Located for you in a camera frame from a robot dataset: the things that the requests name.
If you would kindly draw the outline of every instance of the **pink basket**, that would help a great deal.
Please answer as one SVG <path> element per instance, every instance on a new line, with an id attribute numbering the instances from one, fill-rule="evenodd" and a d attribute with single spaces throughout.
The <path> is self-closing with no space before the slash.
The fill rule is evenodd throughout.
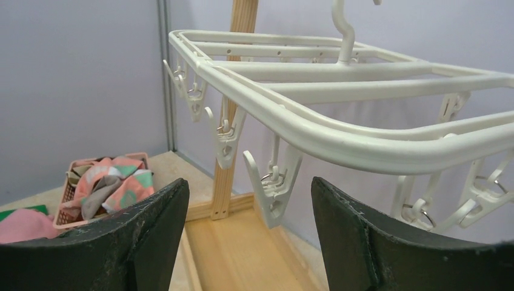
<path id="1" fill-rule="evenodd" d="M 129 154 L 126 154 L 125 156 L 128 158 L 131 158 L 131 159 L 138 159 L 138 160 L 143 161 L 146 168 L 149 169 L 148 154 L 146 154 L 146 153 L 129 153 Z M 68 169 L 68 171 L 71 170 L 72 168 L 74 168 L 77 165 L 77 163 L 79 163 L 79 162 L 95 161 L 95 160 L 97 160 L 97 159 L 79 159 L 77 161 L 73 161 L 70 164 L 70 168 Z M 62 193 L 61 203 L 72 200 L 74 194 L 75 194 L 74 188 L 70 185 L 70 183 L 68 182 L 68 179 L 66 179 L 66 181 L 64 182 L 64 191 Z M 68 216 L 66 213 L 64 213 L 60 209 L 58 209 L 58 212 L 55 215 L 55 218 L 53 219 L 53 227 L 56 229 L 60 229 L 60 230 L 72 229 L 77 226 L 83 226 L 84 224 L 88 224 L 99 218 L 100 217 L 95 217 L 90 220 L 82 220 L 82 221 L 72 222 L 73 218 L 71 216 Z"/>

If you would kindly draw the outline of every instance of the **wooden stand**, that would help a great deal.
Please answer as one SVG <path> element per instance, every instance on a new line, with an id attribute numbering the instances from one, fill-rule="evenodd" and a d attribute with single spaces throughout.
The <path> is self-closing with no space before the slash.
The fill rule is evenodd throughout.
<path id="1" fill-rule="evenodd" d="M 257 6 L 233 0 L 230 30 L 253 33 Z M 229 122 L 236 108 L 229 101 Z M 284 229 L 261 221 L 253 193 L 231 197 L 233 177 L 234 163 L 216 163 L 212 202 L 188 209 L 181 245 L 192 290 L 323 290 Z"/>

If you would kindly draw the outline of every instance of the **wall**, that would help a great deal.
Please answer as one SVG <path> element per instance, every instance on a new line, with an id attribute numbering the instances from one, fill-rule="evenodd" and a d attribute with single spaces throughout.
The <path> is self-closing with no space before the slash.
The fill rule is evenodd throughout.
<path id="1" fill-rule="evenodd" d="M 157 1 L 2 1 L 0 204 L 70 161 L 167 150 Z"/>
<path id="2" fill-rule="evenodd" d="M 232 2 L 213 2 L 172 0 L 172 29 L 228 30 Z M 260 1 L 256 32 L 339 36 L 330 18 L 331 2 L 302 1 L 300 4 L 292 0 Z M 346 1 L 347 19 L 354 26 L 359 42 L 434 62 L 510 73 L 514 73 L 514 58 L 511 55 L 514 34 L 509 29 L 514 25 L 512 11 L 512 1 L 495 1 L 494 5 L 490 5 L 490 1 L 485 0 L 385 0 L 382 6 L 374 6 L 371 0 Z M 219 112 L 219 95 L 209 90 L 205 105 L 211 107 L 213 112 Z M 512 93 L 509 94 L 507 90 L 474 93 L 459 117 L 514 110 L 511 98 Z M 433 124 L 441 100 L 442 96 L 434 96 L 312 108 L 345 122 L 402 129 Z M 192 123 L 185 109 L 185 101 L 179 99 L 176 103 L 179 151 L 213 172 L 214 153 L 208 150 L 212 149 L 213 142 L 207 121 L 204 118 L 199 123 Z M 270 156 L 271 140 L 270 130 L 251 116 L 247 117 L 236 161 L 234 187 L 237 191 L 252 190 L 241 157 L 242 151 L 250 150 L 261 169 L 264 169 Z M 455 209 L 467 169 L 467 165 L 464 165 L 444 172 L 440 191 L 435 198 L 439 204 L 431 212 L 436 220 L 444 219 Z M 345 169 L 305 156 L 283 222 L 315 245 L 319 242 L 310 200 L 313 176 L 324 177 L 355 198 L 389 213 L 395 177 Z M 417 196 L 421 195 L 427 177 L 420 180 L 421 183 L 415 186 Z M 503 181 L 508 182 L 509 177 L 504 177 Z M 485 243 L 513 239 L 514 229 L 508 224 L 514 218 L 512 210 L 512 205 L 506 205 L 474 226 L 465 230 L 456 227 L 448 235 Z"/>

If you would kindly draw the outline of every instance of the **wooden post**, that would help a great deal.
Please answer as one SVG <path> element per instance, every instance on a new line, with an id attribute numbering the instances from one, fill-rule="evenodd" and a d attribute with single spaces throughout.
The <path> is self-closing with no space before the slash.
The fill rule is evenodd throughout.
<path id="1" fill-rule="evenodd" d="M 255 30 L 255 20 L 257 19 L 257 6 L 259 0 L 233 0 L 231 32 L 253 33 Z M 229 61 L 240 61 L 239 56 L 229 56 Z M 236 114 L 237 104 L 229 99 L 228 118 L 229 124 L 232 123 Z M 221 169 L 216 162 L 214 171 L 214 189 L 212 197 L 211 219 L 222 219 L 229 215 L 230 195 L 232 193 L 232 182 L 234 180 L 234 163 L 228 169 Z"/>

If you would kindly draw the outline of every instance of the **table surface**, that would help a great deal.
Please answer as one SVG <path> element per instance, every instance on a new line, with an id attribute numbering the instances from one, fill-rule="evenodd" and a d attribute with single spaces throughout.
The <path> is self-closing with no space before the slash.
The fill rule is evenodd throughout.
<path id="1" fill-rule="evenodd" d="M 167 152 L 151 157 L 149 159 L 149 166 L 154 172 L 153 183 L 155 189 L 160 189 L 178 178 L 184 178 L 189 182 L 190 204 L 211 200 L 213 189 L 213 180 L 211 177 L 193 167 L 175 153 Z M 0 211 L 45 204 L 49 213 L 54 214 L 58 208 L 61 196 L 62 187 L 0 206 Z M 314 274 L 319 278 L 323 287 L 328 290 L 327 276 L 325 274 L 321 252 L 293 233 L 287 230 L 286 232 L 296 248 L 304 256 Z M 191 290 L 180 249 L 175 261 L 169 290 Z"/>

